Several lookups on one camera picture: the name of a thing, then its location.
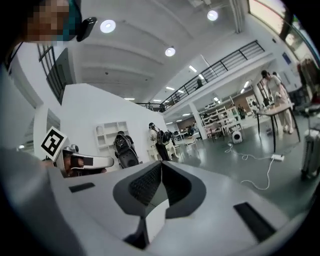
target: black metal railing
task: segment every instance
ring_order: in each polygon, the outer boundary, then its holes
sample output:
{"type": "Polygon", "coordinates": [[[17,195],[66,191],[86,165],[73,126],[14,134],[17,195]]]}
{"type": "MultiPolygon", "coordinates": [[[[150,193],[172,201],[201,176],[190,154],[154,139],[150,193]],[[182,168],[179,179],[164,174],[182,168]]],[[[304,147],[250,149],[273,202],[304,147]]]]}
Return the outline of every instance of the black metal railing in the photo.
{"type": "Polygon", "coordinates": [[[62,82],[62,79],[59,75],[54,48],[52,46],[41,44],[38,44],[37,46],[39,52],[39,62],[42,64],[44,73],[46,75],[46,80],[54,96],[61,105],[67,83],[65,81],[62,82]]]}
{"type": "Polygon", "coordinates": [[[253,57],[263,53],[264,51],[265,50],[260,46],[258,41],[255,40],[230,53],[228,56],[222,58],[207,69],[200,72],[198,75],[181,86],[176,92],[166,98],[162,102],[164,110],[168,110],[188,95],[194,93],[202,85],[206,85],[207,83],[211,82],[227,71],[235,68],[241,63],[246,62],[249,59],[252,59],[253,57]]]}
{"type": "Polygon", "coordinates": [[[166,109],[165,106],[162,103],[136,103],[142,107],[147,108],[148,110],[154,111],[154,112],[160,112],[163,113],[166,109]]]}

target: black backpack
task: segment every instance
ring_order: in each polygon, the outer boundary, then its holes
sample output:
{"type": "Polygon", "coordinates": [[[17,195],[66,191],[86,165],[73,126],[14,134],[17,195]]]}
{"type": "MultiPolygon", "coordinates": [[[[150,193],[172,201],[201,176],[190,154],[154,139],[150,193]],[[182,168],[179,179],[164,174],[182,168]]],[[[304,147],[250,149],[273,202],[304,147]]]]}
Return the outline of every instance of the black backpack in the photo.
{"type": "Polygon", "coordinates": [[[157,141],[159,144],[167,145],[170,141],[169,132],[163,132],[162,130],[157,131],[157,141]]]}

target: wooden tabletop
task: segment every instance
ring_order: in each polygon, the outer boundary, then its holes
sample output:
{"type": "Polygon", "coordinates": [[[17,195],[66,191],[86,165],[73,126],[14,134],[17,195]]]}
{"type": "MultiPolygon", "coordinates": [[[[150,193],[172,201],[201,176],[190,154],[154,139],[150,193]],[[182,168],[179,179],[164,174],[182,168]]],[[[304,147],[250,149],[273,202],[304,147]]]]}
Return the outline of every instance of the wooden tabletop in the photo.
{"type": "Polygon", "coordinates": [[[287,104],[281,104],[279,106],[276,106],[274,108],[269,108],[269,109],[266,109],[266,110],[261,110],[261,111],[258,111],[257,114],[258,115],[265,115],[265,116],[274,116],[274,115],[277,115],[289,108],[291,108],[294,104],[292,103],[287,103],[287,104]]]}

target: black pants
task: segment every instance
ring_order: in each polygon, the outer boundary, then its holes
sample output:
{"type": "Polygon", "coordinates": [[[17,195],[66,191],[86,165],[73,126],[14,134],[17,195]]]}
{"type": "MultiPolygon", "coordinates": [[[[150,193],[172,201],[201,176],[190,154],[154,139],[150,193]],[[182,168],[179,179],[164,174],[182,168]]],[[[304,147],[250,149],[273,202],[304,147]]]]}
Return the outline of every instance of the black pants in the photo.
{"type": "Polygon", "coordinates": [[[155,144],[156,150],[158,150],[158,153],[163,161],[170,161],[167,149],[165,145],[156,143],[155,144]]]}

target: black slot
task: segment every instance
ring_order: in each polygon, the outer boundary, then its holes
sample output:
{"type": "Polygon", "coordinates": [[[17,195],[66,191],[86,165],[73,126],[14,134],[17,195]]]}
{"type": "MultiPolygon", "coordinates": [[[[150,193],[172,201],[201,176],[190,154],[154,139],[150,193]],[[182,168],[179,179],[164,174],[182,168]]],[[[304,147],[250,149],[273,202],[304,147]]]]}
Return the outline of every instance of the black slot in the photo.
{"type": "Polygon", "coordinates": [[[234,205],[233,208],[260,243],[276,232],[276,230],[249,203],[240,203],[234,205]]]}
{"type": "Polygon", "coordinates": [[[83,183],[80,185],[75,185],[75,186],[70,186],[69,189],[71,191],[71,193],[76,193],[82,190],[87,190],[90,188],[95,187],[95,184],[93,184],[92,182],[88,182],[88,183],[83,183]]]}

